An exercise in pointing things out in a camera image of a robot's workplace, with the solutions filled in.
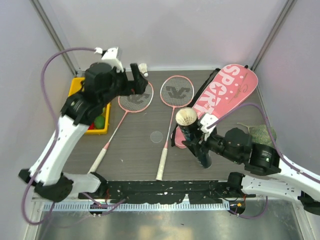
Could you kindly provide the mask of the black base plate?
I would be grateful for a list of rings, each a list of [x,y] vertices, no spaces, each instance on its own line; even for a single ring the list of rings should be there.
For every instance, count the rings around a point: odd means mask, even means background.
[[[106,190],[93,199],[110,200],[127,204],[180,204],[188,197],[191,204],[219,203],[220,199],[239,199],[246,194],[241,186],[231,186],[217,180],[178,180],[178,181],[108,181]]]

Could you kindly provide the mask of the yellow plastic bin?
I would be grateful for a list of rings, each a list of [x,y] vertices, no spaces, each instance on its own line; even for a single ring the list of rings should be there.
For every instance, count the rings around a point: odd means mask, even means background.
[[[84,91],[83,81],[84,77],[75,77],[72,79],[68,96],[71,96],[78,92],[79,90]],[[102,109],[102,113],[94,120],[94,122],[89,126],[85,135],[105,135],[108,132],[109,118],[110,118],[110,108],[111,103],[105,105]]]

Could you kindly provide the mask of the left pink badminton racket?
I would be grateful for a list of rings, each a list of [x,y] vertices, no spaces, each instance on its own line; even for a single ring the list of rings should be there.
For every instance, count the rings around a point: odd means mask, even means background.
[[[145,88],[144,93],[142,94],[133,94],[129,96],[119,96],[117,103],[119,107],[124,110],[123,117],[119,121],[117,127],[113,131],[112,135],[110,136],[108,142],[105,146],[101,149],[100,153],[97,155],[95,161],[93,162],[92,166],[90,167],[88,173],[95,172],[102,160],[105,157],[105,154],[109,148],[109,145],[114,138],[115,134],[117,133],[119,127],[121,126],[123,120],[125,119],[128,113],[140,113],[144,111],[146,108],[149,107],[154,97],[154,88],[152,84],[149,82],[147,87]]]

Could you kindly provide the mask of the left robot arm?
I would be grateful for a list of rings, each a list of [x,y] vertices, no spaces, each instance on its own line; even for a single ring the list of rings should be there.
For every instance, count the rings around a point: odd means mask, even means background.
[[[119,96],[145,92],[148,81],[136,63],[130,68],[133,80],[128,80],[125,71],[103,62],[93,63],[85,71],[82,88],[66,99],[60,111],[48,149],[32,167],[18,174],[39,196],[58,203],[72,194],[90,193],[96,199],[106,195],[107,181],[97,172],[70,174],[63,168],[79,139],[107,104]]]

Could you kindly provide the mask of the white shuttlecock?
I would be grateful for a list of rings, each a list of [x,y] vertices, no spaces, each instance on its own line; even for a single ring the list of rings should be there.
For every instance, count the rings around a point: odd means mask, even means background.
[[[144,76],[144,77],[148,77],[149,73],[148,73],[148,66],[146,63],[140,63],[138,65],[138,69],[140,71],[140,73]]]
[[[190,107],[181,108],[175,115],[175,121],[180,126],[189,126],[197,120],[197,113]]]

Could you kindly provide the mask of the green lime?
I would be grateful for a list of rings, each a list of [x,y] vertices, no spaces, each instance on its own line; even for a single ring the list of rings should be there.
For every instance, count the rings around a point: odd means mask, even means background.
[[[102,115],[99,115],[94,120],[94,127],[97,130],[102,130],[105,128],[105,117]]]

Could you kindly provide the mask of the right pink badminton racket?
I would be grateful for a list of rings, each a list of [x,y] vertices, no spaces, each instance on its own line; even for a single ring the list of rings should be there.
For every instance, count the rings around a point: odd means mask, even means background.
[[[194,85],[189,78],[182,75],[173,75],[166,79],[160,88],[162,102],[171,107],[171,117],[164,147],[161,152],[156,181],[163,180],[163,174],[168,154],[168,143],[175,109],[186,107],[194,97]]]

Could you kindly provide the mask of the clear tube lid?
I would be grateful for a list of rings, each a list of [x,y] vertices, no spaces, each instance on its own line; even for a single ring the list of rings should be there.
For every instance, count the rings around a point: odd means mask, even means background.
[[[150,140],[157,144],[163,140],[163,134],[160,131],[154,131],[150,134]]]

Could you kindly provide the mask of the pink badminton racket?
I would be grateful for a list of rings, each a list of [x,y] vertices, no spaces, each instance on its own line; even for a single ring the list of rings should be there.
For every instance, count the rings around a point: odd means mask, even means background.
[[[149,82],[147,87],[145,88],[144,93],[142,94],[133,94],[129,96],[119,96],[117,103],[119,107],[124,110],[123,117],[119,121],[117,127],[113,131],[112,135],[110,136],[108,142],[105,146],[101,149],[100,153],[97,155],[95,161],[93,162],[92,166],[90,167],[88,173],[95,172],[102,160],[105,157],[105,154],[109,148],[109,145],[114,138],[115,134],[117,133],[119,127],[121,126],[123,120],[125,119],[128,113],[140,113],[144,111],[146,108],[149,107],[154,97],[154,88],[152,84]]]
[[[194,97],[194,85],[189,78],[182,75],[173,75],[166,79],[160,88],[162,102],[171,107],[171,117],[164,147],[161,152],[156,181],[163,180],[163,174],[168,154],[168,143],[175,109],[186,107]]]

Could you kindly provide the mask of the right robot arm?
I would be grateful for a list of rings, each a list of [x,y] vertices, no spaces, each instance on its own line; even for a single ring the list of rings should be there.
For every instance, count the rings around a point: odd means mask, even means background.
[[[197,127],[186,141],[188,149],[207,167],[209,152],[244,165],[257,178],[230,173],[226,185],[232,197],[240,194],[262,194],[288,201],[299,201],[305,211],[320,214],[320,176],[291,161],[274,146],[254,141],[253,136],[239,128],[232,128],[225,136],[214,129]]]

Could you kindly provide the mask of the pink racket bag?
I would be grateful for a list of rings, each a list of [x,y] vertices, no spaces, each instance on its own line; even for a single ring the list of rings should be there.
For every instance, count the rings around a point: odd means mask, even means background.
[[[198,120],[209,113],[221,119],[227,113],[244,102],[258,86],[257,75],[247,66],[228,64],[215,69],[201,85],[195,96],[186,107],[197,113]],[[179,126],[171,134],[171,145],[185,149]]]

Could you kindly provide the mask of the black shuttlecock tube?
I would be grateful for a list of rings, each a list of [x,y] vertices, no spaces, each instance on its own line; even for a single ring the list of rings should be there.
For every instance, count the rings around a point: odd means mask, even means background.
[[[182,132],[182,143],[191,151],[203,168],[208,169],[212,165],[209,151],[202,146],[203,132],[200,130],[198,115],[193,108],[181,108],[176,116],[176,123]]]

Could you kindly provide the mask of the green netted melon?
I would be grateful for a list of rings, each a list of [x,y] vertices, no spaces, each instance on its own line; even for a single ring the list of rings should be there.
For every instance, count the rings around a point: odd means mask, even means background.
[[[267,126],[265,124],[246,125],[240,122],[238,122],[237,124],[246,127],[247,132],[252,136],[252,141],[254,143],[267,145],[272,148],[274,147]]]

